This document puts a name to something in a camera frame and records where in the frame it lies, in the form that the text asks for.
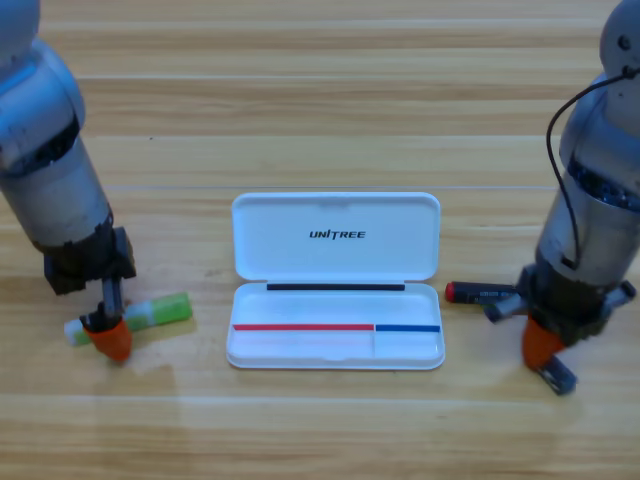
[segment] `case lid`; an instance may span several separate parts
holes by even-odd
[[[438,267],[440,204],[427,193],[249,193],[232,217],[247,280],[399,283]]]

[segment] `wooden table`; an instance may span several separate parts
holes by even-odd
[[[563,356],[581,380],[563,399],[521,366],[522,318],[492,326],[444,302],[436,371],[225,358],[243,192],[430,192],[443,217],[429,283],[514,281],[556,189],[546,124],[599,72],[616,0],[43,3],[42,36],[80,81],[84,137],[134,244],[127,299],[186,290],[195,318],[136,334],[121,368],[70,348],[62,325],[99,285],[56,298],[3,201],[2,478],[640,477],[638,302]]]

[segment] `black cable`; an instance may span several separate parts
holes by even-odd
[[[560,109],[555,113],[551,121],[549,122],[549,126],[547,127],[547,153],[549,154],[549,160],[551,161],[551,166],[553,167],[553,173],[556,176],[556,180],[558,180],[558,184],[560,185],[560,191],[562,192],[562,196],[564,197],[564,201],[567,204],[567,210],[569,210],[569,217],[571,218],[571,227],[573,228],[573,241],[575,243],[575,259],[572,264],[567,265],[573,270],[577,270],[580,266],[580,260],[582,258],[582,251],[580,250],[580,239],[578,238],[578,222],[576,221],[576,213],[573,210],[573,206],[571,205],[571,200],[569,199],[569,194],[567,193],[567,189],[564,186],[564,181],[562,180],[562,176],[560,175],[560,171],[558,170],[558,165],[556,164],[556,159],[553,155],[553,147],[551,146],[551,134],[553,133],[553,127],[555,126],[558,118],[562,115],[571,105],[576,103],[585,95],[597,90],[598,88],[606,87],[607,85],[611,85],[612,83],[619,82],[625,79],[633,79],[638,73],[640,73],[639,69],[630,69],[625,67],[622,70],[622,74],[617,77],[612,77],[607,80],[603,80],[602,82],[594,83],[589,87],[582,90],[576,96],[574,96],[571,100],[565,103]]]

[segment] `red marker cap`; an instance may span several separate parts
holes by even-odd
[[[447,299],[447,302],[453,303],[453,297],[456,293],[456,287],[453,285],[453,282],[447,283],[447,288],[444,289],[444,298]]]

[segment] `gray robot arm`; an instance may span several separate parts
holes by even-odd
[[[124,229],[113,226],[80,137],[85,110],[78,84],[36,38],[39,16],[38,0],[0,0],[0,190],[44,255],[56,294],[102,281],[104,302],[81,320],[89,334],[108,334],[124,323],[120,285],[136,275],[133,253]],[[114,342],[117,348],[105,353],[123,360],[130,336],[128,347],[126,339]]]

